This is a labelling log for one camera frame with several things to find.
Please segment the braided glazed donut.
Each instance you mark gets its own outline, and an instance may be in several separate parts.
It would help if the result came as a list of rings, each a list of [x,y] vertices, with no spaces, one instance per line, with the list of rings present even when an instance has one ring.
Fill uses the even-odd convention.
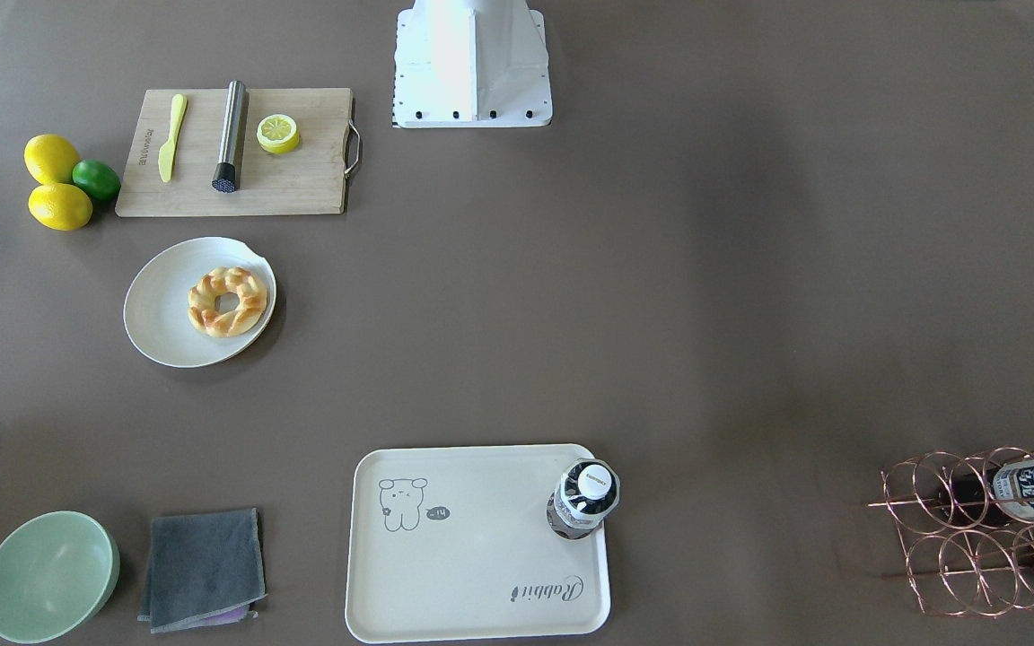
[[[267,283],[241,266],[214,268],[188,291],[189,324],[213,338],[246,334],[267,306]]]

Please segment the white round plate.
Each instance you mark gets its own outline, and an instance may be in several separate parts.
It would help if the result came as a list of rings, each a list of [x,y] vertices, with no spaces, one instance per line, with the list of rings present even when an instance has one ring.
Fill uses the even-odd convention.
[[[210,270],[226,266],[254,274],[269,302],[258,324],[237,336],[215,338],[188,317],[188,293]],[[266,258],[245,242],[225,237],[188,239],[169,247],[139,271],[127,291],[123,318],[139,352],[173,368],[197,368],[229,360],[253,344],[274,314],[276,276]]]

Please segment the dark drink bottle on tray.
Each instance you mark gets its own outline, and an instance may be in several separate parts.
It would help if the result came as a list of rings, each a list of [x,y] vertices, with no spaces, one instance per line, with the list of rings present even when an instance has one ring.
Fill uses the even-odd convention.
[[[620,478],[602,459],[580,458],[564,471],[547,502],[547,522],[561,539],[585,539],[620,502]]]

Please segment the cream rabbit tray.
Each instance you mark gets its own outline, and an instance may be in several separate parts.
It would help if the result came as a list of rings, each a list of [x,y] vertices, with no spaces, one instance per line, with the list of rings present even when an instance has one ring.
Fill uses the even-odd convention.
[[[354,475],[345,617],[368,643],[586,634],[606,623],[606,539],[559,537],[577,444],[375,450]]]

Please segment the bamboo cutting board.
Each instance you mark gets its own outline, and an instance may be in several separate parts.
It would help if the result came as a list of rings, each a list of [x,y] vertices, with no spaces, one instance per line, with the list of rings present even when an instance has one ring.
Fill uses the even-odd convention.
[[[349,130],[354,92],[348,87],[298,87],[246,91],[241,140],[235,147],[235,191],[213,187],[224,132],[226,87],[184,89],[188,98],[178,131],[175,167],[161,181],[159,152],[170,134],[176,89],[146,91],[115,205],[119,217],[225,217],[340,215],[347,207],[349,152],[360,136]],[[263,151],[256,127],[262,118],[294,119],[299,146],[284,154]]]

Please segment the half lemon slice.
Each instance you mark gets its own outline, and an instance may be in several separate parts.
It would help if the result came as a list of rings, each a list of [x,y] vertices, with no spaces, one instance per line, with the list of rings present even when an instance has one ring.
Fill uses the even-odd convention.
[[[299,147],[301,142],[298,123],[285,114],[267,115],[258,121],[256,142],[264,152],[290,153]]]

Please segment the steel cylindrical grinder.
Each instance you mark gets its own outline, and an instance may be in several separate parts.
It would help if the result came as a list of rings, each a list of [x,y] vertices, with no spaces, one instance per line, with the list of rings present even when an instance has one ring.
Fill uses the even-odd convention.
[[[212,179],[212,188],[225,195],[237,191],[241,184],[241,153],[247,110],[248,90],[242,81],[233,79],[227,86],[224,122]]]

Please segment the grey folded cloth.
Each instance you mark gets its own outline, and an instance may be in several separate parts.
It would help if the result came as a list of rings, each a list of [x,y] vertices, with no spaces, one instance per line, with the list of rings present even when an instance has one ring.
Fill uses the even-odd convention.
[[[152,520],[138,614],[151,633],[238,622],[266,595],[255,507]]]

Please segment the yellow plastic knife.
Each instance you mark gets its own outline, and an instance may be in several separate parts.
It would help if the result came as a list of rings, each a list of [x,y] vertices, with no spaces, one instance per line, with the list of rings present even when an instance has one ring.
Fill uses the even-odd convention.
[[[173,94],[170,101],[168,139],[157,153],[157,172],[159,172],[162,183],[170,183],[173,176],[178,139],[180,139],[180,129],[183,127],[186,110],[188,110],[188,97],[183,93]]]

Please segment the green lime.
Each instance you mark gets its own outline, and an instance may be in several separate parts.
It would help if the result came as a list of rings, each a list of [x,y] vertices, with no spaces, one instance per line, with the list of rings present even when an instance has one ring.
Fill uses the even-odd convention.
[[[78,161],[71,170],[71,183],[91,199],[99,202],[115,199],[120,192],[118,173],[107,163],[94,159]]]

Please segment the yellow lemon lower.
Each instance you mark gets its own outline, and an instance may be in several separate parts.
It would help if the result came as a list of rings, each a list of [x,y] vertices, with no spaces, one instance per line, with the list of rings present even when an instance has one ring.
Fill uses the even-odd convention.
[[[92,199],[73,184],[40,185],[32,190],[28,207],[39,223],[53,230],[81,229],[93,215]]]

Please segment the yellow lemon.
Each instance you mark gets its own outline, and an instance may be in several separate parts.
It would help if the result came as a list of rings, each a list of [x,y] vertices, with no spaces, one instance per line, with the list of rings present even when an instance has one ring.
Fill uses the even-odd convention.
[[[73,184],[40,185],[32,190],[28,207],[39,223],[53,230],[81,229],[93,215],[92,199]]]
[[[33,136],[24,146],[26,170],[40,185],[73,183],[73,171],[81,162],[74,145],[61,135]]]

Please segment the yellow lemon upper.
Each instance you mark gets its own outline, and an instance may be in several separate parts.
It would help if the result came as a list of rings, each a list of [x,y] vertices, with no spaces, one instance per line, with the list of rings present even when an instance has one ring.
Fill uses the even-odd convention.
[[[24,146],[26,170],[40,185],[73,183],[73,171],[81,162],[74,145],[61,135],[33,136]]]

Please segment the green bowl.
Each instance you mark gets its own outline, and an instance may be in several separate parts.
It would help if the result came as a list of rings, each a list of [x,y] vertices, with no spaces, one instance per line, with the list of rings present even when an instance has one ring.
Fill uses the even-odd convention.
[[[0,637],[54,641],[91,620],[118,584],[118,544],[78,511],[45,512],[0,544]]]

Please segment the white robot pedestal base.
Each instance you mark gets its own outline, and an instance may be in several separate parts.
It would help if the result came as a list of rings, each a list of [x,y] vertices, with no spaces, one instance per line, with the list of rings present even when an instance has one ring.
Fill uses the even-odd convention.
[[[416,1],[397,16],[391,123],[545,127],[554,115],[543,13],[525,1]]]

